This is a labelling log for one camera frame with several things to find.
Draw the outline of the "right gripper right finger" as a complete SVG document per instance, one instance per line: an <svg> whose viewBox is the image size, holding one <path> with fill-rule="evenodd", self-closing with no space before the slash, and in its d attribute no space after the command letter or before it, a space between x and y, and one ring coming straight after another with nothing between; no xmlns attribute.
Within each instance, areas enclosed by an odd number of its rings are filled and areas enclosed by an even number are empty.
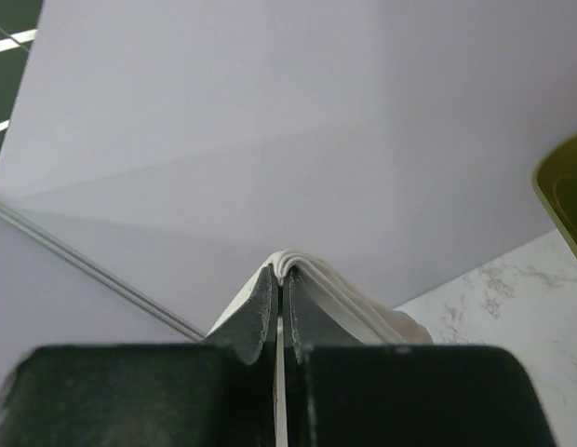
<svg viewBox="0 0 577 447"><path fill-rule="evenodd" d="M531 380L489 345L364 345L291 269L282 287L291 446L552 446Z"/></svg>

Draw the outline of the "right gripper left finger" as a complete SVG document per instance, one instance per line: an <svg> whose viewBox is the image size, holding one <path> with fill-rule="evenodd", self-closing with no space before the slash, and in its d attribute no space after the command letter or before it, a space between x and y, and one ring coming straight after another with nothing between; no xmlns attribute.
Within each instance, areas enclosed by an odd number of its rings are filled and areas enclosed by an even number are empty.
<svg viewBox="0 0 577 447"><path fill-rule="evenodd" d="M0 391L0 446L272 446L271 266L198 343L44 345Z"/></svg>

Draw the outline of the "white and green t shirt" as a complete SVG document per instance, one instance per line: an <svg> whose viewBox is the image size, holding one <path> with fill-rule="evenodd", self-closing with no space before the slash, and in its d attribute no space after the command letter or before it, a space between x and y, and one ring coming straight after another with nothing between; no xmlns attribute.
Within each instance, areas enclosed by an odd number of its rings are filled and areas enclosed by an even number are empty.
<svg viewBox="0 0 577 447"><path fill-rule="evenodd" d="M374 446L389 437L378 370L391 346L429 345L408 314L367 298L321 258L272 254L207 342L244 374L222 410L221 446Z"/></svg>

